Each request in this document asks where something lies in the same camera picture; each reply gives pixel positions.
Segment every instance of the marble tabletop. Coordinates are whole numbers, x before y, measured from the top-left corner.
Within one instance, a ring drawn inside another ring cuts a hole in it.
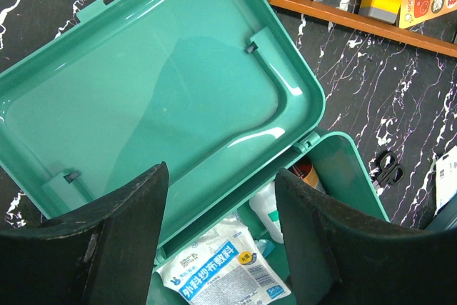
[[[0,0],[0,72],[75,26],[76,13],[92,1]],[[275,12],[324,88],[320,127],[350,134],[371,175],[376,157],[394,151],[406,175],[378,194],[392,222],[424,228],[436,210],[434,162],[457,143],[457,60],[283,9]],[[413,30],[450,41],[456,19],[449,14]],[[0,228],[44,220],[3,170],[0,212]]]

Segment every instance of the gauze package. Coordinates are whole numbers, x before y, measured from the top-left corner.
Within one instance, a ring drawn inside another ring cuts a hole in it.
[[[265,305],[291,293],[233,215],[157,272],[193,305]]]

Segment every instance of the scissors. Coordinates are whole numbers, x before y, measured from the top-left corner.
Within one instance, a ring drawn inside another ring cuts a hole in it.
[[[375,177],[375,189],[394,186],[403,178],[403,166],[398,163],[397,156],[392,151],[384,152],[376,162],[380,173]]]

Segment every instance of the open lid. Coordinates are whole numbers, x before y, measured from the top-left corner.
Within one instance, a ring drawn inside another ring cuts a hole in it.
[[[265,0],[96,1],[0,78],[1,165],[47,216],[165,161],[163,244],[320,121]]]

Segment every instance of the barcode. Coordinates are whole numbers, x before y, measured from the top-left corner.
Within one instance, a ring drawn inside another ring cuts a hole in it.
[[[260,286],[274,284],[275,281],[264,266],[255,266],[248,268],[248,272],[255,278]]]

